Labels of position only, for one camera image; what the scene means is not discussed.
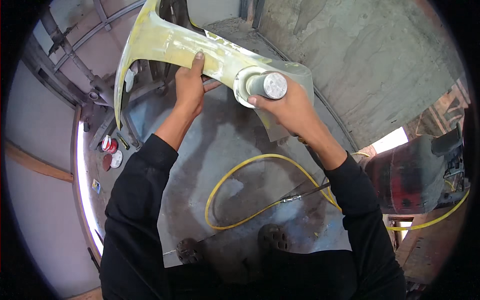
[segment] concrete wall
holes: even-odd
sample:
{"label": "concrete wall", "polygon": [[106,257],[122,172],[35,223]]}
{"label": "concrete wall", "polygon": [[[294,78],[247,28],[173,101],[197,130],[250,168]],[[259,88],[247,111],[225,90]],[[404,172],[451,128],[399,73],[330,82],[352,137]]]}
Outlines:
{"label": "concrete wall", "polygon": [[[70,170],[73,115],[19,63],[7,108],[7,138]],[[8,157],[5,161],[14,215],[45,278],[61,297],[98,287],[98,271],[87,251],[72,185],[30,171]]]}
{"label": "concrete wall", "polygon": [[359,148],[419,115],[463,71],[426,0],[266,0],[259,31],[312,70]]}

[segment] shoe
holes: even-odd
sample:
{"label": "shoe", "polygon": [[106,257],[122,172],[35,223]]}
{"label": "shoe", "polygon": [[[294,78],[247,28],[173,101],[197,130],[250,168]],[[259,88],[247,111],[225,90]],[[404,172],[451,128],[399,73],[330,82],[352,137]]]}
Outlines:
{"label": "shoe", "polygon": [[290,248],[288,237],[281,226],[277,224],[263,225],[258,231],[258,247],[262,254],[272,249],[287,251]]}
{"label": "shoe", "polygon": [[200,245],[192,238],[186,238],[177,244],[177,257],[182,264],[197,264],[204,260]]}

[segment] metal connector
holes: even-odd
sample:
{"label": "metal connector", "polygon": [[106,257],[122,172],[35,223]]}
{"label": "metal connector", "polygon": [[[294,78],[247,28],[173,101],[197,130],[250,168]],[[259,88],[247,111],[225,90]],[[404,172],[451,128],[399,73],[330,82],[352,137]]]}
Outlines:
{"label": "metal connector", "polygon": [[283,197],[282,199],[280,199],[280,203],[287,203],[287,202],[292,202],[292,201],[300,200],[300,199],[301,199],[301,195],[287,196],[287,197]]}

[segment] fingernail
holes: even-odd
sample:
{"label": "fingernail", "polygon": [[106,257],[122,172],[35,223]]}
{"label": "fingernail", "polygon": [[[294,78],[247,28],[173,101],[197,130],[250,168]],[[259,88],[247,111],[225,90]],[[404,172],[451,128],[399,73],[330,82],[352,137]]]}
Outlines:
{"label": "fingernail", "polygon": [[252,104],[252,105],[255,105],[257,103],[257,98],[253,97],[253,96],[250,96],[247,98],[247,102]]}

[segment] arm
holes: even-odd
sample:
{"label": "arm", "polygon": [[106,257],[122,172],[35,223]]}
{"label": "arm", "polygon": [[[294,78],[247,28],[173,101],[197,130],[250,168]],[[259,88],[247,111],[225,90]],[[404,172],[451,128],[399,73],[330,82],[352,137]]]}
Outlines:
{"label": "arm", "polygon": [[368,176],[340,146],[316,114],[303,87],[286,77],[288,91],[276,101],[251,96],[248,101],[274,114],[289,131],[315,150],[332,192],[345,215],[343,225],[357,268],[356,299],[404,299],[406,283],[395,260],[382,212]]}
{"label": "arm", "polygon": [[203,85],[203,65],[200,55],[193,60],[192,69],[179,69],[172,113],[130,157],[115,181],[105,210],[100,265],[105,299],[170,298],[157,221],[163,190],[183,137],[202,111],[204,93],[220,85]]}

